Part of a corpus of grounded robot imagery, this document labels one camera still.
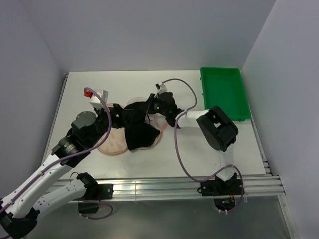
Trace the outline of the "floral pink mesh laundry bag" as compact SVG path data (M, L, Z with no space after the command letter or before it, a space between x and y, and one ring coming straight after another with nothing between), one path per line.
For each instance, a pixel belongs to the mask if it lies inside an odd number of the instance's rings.
M156 138L155 142L151 147L142 147L137 150L148 150L157 145L163 135L163 132L168 126L167 122L161 122L159 114L155 115L147 115L146 122L149 122L152 126L160 130L160 135ZM98 150L108 156L115 156L119 154L123 154L128 151L128 147L125 140L124 128L112 128L110 131L109 137L106 141L98 147Z

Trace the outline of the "black bra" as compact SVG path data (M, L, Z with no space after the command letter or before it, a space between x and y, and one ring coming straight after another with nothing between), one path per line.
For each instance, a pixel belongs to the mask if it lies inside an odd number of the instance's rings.
M151 147L160 130L146 122L148 105L146 102L134 102L124 108L116 106L121 127L124 128L128 150Z

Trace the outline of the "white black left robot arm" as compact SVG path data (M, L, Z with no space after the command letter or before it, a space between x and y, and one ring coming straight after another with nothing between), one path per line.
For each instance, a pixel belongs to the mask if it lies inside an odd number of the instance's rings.
M9 237L21 239L37 221L62 205L82 200L91 203L100 198L100 186L87 172L80 173L65 186L46 193L61 176L75 168L117 127L118 119L107 107L81 112L66 136L60 139L43 164L17 189L0 201L0 224Z

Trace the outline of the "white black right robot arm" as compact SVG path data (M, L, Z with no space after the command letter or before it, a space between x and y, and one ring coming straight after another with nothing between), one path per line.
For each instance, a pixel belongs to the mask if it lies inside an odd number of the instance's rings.
M233 146L238 135L238 128L227 114L219 107L203 111L192 111L193 107L186 110L178 108L171 92L150 94L146 100L148 114L160 114L166 122L173 127L174 145L178 161L185 174L193 181L199 182L186 170L179 153L177 143L177 130L185 127L193 127L201 130L207 143L217 153L216 163L219 169L213 175L202 180L208 181L215 178L216 190L221 194L227 194L233 188L239 171L233 165Z

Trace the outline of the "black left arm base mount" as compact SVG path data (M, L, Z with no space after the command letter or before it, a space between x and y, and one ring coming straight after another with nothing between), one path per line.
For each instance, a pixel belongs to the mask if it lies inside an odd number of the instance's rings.
M78 212L82 215L96 214L102 207L98 202L112 199L113 187L113 184L97 184L89 189L78 202Z

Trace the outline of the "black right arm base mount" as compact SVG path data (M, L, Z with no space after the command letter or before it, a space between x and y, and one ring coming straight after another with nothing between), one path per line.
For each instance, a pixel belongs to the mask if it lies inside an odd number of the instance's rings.
M200 183L197 192L203 197L211 197L220 214L229 214L244 198L244 187L240 179L224 182L219 178Z

